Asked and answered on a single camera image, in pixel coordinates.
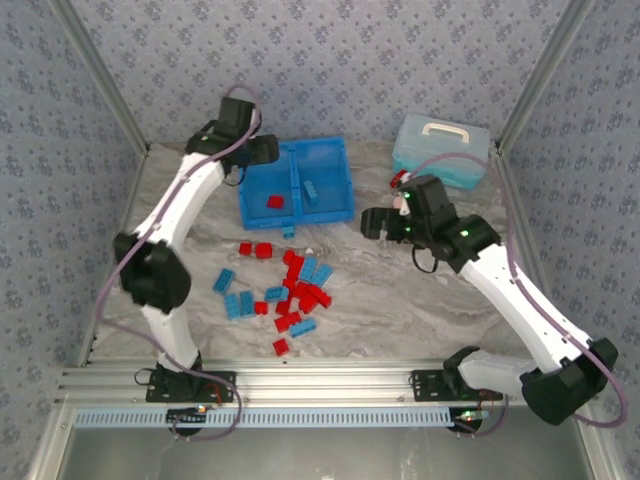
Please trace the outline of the aluminium frame post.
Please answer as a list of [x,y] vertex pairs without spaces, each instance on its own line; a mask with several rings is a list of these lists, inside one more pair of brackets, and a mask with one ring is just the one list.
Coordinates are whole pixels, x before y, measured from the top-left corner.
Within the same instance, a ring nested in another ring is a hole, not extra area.
[[47,0],[47,2],[125,136],[139,154],[146,155],[148,142],[72,2],[70,0]]
[[527,76],[524,88],[496,139],[496,149],[500,155],[505,156],[513,148],[595,3],[596,0],[567,0],[564,10],[551,31],[534,68]]

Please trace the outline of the small black controller board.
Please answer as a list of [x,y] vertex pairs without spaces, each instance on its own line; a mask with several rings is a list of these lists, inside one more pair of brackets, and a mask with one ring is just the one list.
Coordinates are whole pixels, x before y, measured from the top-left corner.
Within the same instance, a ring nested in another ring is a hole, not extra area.
[[465,435],[477,434],[483,422],[491,416],[489,410],[483,409],[450,408],[449,412],[453,422],[449,430]]
[[206,423],[207,412],[197,407],[172,408],[165,414],[165,423],[172,429],[201,429]]

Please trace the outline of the wide aluminium mounting rail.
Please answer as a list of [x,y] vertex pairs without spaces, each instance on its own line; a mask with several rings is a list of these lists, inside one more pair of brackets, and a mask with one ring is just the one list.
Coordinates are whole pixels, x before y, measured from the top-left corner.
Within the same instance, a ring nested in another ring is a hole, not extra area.
[[[291,363],[214,366],[236,374],[236,387],[249,406],[404,406],[414,403],[412,366],[330,366]],[[136,367],[66,369],[54,401],[74,406],[125,406],[145,401],[148,380]]]

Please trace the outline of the blue plastic bin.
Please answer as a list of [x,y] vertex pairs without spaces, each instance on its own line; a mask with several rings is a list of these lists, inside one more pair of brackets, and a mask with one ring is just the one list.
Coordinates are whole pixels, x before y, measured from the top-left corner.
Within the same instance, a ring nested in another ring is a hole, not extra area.
[[[293,141],[300,190],[302,225],[350,222],[355,215],[354,187],[343,137]],[[313,182],[319,201],[310,205],[302,188]]]
[[[242,223],[246,230],[279,229],[296,222],[299,182],[294,166],[295,146],[292,141],[279,143],[279,159],[270,164],[248,167],[238,190]],[[281,195],[284,208],[266,206],[270,195]]]

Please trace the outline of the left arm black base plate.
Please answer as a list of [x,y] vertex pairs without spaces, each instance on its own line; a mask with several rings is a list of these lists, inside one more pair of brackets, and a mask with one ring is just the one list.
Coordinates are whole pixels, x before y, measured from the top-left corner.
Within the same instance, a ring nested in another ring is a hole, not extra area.
[[235,394],[225,384],[184,371],[168,370],[160,364],[150,371],[145,384],[148,403],[232,403]]

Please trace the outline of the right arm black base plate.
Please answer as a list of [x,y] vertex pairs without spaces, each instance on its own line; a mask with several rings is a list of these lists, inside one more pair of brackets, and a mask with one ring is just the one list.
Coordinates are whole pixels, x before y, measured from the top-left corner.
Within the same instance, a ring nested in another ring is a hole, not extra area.
[[459,373],[449,370],[413,370],[408,383],[416,402],[501,401],[503,395],[491,390],[472,389]]

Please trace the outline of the aluminium side rail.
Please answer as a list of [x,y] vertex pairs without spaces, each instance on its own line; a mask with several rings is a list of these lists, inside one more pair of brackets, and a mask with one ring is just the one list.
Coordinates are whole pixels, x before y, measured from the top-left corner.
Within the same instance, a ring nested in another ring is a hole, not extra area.
[[[550,298],[549,283],[508,159],[497,147],[491,148],[490,156],[495,176],[501,184],[508,229],[513,234],[516,244],[518,264],[534,285]],[[617,449],[614,431],[597,429],[582,422],[577,422],[577,427],[585,447],[586,463],[593,473],[594,480],[628,480]]]

